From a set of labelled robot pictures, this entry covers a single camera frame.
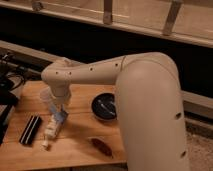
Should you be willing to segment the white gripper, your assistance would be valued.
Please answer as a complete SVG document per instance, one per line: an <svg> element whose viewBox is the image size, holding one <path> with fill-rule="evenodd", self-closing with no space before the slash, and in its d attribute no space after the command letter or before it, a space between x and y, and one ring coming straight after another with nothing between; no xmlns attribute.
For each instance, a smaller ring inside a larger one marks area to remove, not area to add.
<svg viewBox="0 0 213 171"><path fill-rule="evenodd" d="M61 104L60 105L61 111L66 112L66 105L65 105L65 103L67 103L70 100L70 98L71 98L71 92L70 92L70 90L69 89L57 88L57 89L52 89L51 93L52 93L52 96L53 96L53 100L57 104ZM54 104L50 105L50 111L54 115L57 114L57 108L56 108L56 106Z"/></svg>

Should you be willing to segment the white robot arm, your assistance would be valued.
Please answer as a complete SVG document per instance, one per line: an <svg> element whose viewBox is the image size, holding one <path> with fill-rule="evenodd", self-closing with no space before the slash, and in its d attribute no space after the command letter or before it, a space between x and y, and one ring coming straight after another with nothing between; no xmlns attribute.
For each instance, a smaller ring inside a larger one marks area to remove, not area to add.
<svg viewBox="0 0 213 171"><path fill-rule="evenodd" d="M159 52L74 66L61 58L41 74L63 104L72 84L115 87L115 107L128 171L190 171L178 70Z"/></svg>

